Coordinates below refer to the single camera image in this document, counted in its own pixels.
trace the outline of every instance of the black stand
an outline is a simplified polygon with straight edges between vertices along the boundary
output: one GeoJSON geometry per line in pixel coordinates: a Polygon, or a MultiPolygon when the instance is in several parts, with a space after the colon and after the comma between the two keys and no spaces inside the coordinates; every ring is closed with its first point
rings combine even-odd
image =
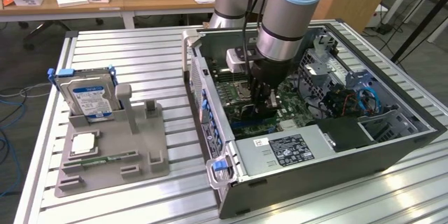
{"type": "Polygon", "coordinates": [[[440,0],[437,2],[436,6],[433,7],[433,9],[431,10],[431,12],[428,13],[427,17],[421,21],[421,23],[417,26],[417,28],[415,29],[413,33],[411,34],[411,36],[408,37],[408,39],[403,43],[399,51],[395,53],[393,57],[391,58],[392,62],[396,62],[400,59],[400,57],[404,54],[405,50],[411,46],[411,44],[415,41],[415,39],[419,37],[421,31],[425,29],[425,27],[428,26],[428,24],[432,21],[433,17],[436,16],[436,14],[439,13],[439,11],[441,10],[441,8],[445,6],[447,3],[448,3],[448,0],[440,0]]]}

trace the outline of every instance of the green circuit board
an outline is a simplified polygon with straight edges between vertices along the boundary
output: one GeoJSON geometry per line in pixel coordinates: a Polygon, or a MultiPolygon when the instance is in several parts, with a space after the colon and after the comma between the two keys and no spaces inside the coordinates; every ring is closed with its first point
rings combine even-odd
{"type": "Polygon", "coordinates": [[[215,81],[223,108],[237,140],[304,127],[313,120],[305,102],[288,80],[280,84],[277,91],[281,109],[277,110],[272,118],[252,121],[241,119],[245,107],[251,106],[251,93],[245,78],[239,76],[233,80],[229,77],[221,79],[216,77],[215,81]]]}

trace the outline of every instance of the robotic arm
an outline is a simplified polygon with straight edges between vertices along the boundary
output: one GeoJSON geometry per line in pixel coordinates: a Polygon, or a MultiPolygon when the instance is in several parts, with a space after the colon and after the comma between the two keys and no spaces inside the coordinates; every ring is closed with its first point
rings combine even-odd
{"type": "MultiPolygon", "coordinates": [[[[228,10],[237,17],[237,12],[232,13],[231,8],[232,5],[237,6],[236,1],[217,0],[216,13],[225,16],[219,10],[228,10]]],[[[249,84],[251,97],[259,111],[277,107],[275,92],[288,76],[289,63],[297,54],[317,3],[319,0],[267,2],[256,44],[256,54],[261,57],[253,62],[249,84]]]]}

